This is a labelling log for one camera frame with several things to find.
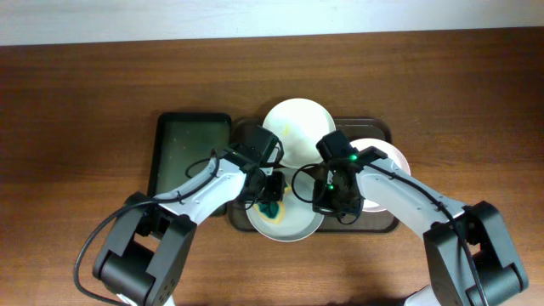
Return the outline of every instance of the table surface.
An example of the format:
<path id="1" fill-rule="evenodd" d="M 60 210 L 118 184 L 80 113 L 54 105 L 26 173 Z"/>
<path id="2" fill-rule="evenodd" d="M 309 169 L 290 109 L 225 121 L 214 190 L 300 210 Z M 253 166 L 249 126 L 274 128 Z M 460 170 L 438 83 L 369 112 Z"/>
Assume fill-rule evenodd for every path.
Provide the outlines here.
<path id="1" fill-rule="evenodd" d="M 93 303 L 72 283 L 76 255 L 146 189 L 162 112 L 264 116 L 293 97 L 384 120 L 415 177 L 498 207 L 530 278 L 506 304 L 541 304 L 544 28 L 0 48 L 0 303 Z M 90 273 L 100 244 L 82 283 L 108 295 Z M 428 283 L 423 244 L 404 225 L 281 244 L 214 218 L 198 229 L 174 297 L 358 304 Z"/>

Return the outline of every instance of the white plate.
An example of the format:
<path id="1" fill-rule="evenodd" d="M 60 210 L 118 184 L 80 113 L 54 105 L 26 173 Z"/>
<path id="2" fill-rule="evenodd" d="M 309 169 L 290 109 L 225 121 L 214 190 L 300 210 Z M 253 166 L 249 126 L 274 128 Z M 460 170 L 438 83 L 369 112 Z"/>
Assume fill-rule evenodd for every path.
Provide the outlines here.
<path id="1" fill-rule="evenodd" d="M 410 166 L 405 156 L 400 153 L 399 149 L 395 148 L 392 144 L 380 139 L 357 139 L 351 142 L 351 146 L 355 149 L 362 151 L 368 147 L 376 147 L 388 155 L 404 172 L 411 175 Z M 378 203 L 365 200 L 363 205 L 363 212 L 377 213 L 383 212 L 385 208 L 381 208 Z"/>
<path id="2" fill-rule="evenodd" d="M 292 175 L 296 170 L 280 168 L 275 171 L 285 174 L 286 182 L 291 184 Z M 314 179 L 308 174 L 300 172 L 297 175 L 295 188 L 303 199 L 311 199 L 314 190 Z M 292 191 L 284 194 L 283 202 L 285 203 L 286 214 L 279 224 L 265 221 L 253 207 L 246 211 L 249 222 L 259 233 L 280 242 L 300 241 L 312 235 L 323 222 L 324 216 L 312 211 L 312 204 L 300 201 Z"/>
<path id="3" fill-rule="evenodd" d="M 322 162 L 315 145 L 336 129 L 331 114 L 323 106 L 300 98 L 276 105 L 264 118 L 263 127 L 283 143 L 285 154 L 280 164 L 295 169 Z"/>

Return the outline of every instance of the black tray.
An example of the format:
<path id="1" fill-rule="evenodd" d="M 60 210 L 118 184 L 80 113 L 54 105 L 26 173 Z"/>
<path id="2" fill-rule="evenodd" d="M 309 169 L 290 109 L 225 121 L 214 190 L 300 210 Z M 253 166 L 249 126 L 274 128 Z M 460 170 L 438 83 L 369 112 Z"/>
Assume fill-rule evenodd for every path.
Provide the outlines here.
<path id="1" fill-rule="evenodd" d="M 337 129 L 343 130 L 349 140 L 374 138 L 391 143 L 391 133 L 388 126 L 373 118 L 333 118 Z M 233 122 L 232 142 L 243 142 L 255 125 L 262 124 L 259 118 L 242 118 Z M 246 211 L 240 209 L 241 204 L 228 204 L 227 214 L 230 223 L 243 232 L 257 232 L 247 218 Z M 335 218 L 325 217 L 318 233 L 374 233 L 385 234 L 395 230 L 399 220 L 390 212 L 363 212 L 359 220 L 351 225 L 340 224 Z"/>

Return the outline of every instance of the brown tabletop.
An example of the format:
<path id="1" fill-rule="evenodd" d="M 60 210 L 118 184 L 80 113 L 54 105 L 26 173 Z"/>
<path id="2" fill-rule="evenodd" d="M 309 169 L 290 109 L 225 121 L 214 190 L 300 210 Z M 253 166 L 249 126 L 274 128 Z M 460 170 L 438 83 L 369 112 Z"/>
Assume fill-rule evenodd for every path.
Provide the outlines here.
<path id="1" fill-rule="evenodd" d="M 1 47 L 0 303 L 94 303 L 72 283 L 76 255 L 146 189 L 162 112 L 264 116 L 293 97 L 384 120 L 416 178 L 497 206 L 530 278 L 506 304 L 541 305 L 543 28 Z M 103 237 L 82 282 L 111 296 L 90 273 Z M 198 229 L 174 297 L 363 303 L 428 283 L 423 244 L 405 226 L 281 244 L 215 218 Z"/>

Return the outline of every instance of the white wall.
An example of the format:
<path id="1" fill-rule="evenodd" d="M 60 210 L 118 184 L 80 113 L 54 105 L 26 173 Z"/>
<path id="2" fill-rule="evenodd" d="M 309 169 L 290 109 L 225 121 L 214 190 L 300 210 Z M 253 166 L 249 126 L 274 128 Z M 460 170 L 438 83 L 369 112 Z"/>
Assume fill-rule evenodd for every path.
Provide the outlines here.
<path id="1" fill-rule="evenodd" d="M 544 0 L 0 0 L 0 45 L 544 26 Z"/>

